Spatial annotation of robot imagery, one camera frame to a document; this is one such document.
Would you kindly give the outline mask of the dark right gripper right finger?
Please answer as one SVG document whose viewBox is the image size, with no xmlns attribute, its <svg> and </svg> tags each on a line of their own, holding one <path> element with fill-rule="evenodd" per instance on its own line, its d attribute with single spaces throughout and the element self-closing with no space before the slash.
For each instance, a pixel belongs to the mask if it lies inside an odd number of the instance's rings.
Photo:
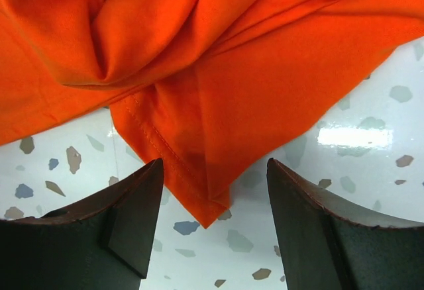
<svg viewBox="0 0 424 290">
<path fill-rule="evenodd" d="M 423 224 L 352 203 L 275 159 L 267 184 L 289 289 L 422 289 Z"/>
</svg>

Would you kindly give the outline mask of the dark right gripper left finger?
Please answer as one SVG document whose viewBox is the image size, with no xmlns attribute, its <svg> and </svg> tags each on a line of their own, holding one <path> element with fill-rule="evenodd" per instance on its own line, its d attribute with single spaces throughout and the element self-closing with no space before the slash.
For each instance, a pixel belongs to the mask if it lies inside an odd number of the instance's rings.
<svg viewBox="0 0 424 290">
<path fill-rule="evenodd" d="M 2 289 L 138 289 L 146 278 L 164 165 L 43 217 L 1 221 Z"/>
</svg>

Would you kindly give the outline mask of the orange t shirt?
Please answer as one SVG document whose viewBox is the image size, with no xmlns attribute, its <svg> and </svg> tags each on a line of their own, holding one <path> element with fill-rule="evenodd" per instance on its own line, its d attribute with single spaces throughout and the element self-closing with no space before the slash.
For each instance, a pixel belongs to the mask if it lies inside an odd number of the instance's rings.
<svg viewBox="0 0 424 290">
<path fill-rule="evenodd" d="M 1 143 L 109 107 L 204 227 L 402 44 L 423 0 L 1 0 Z"/>
</svg>

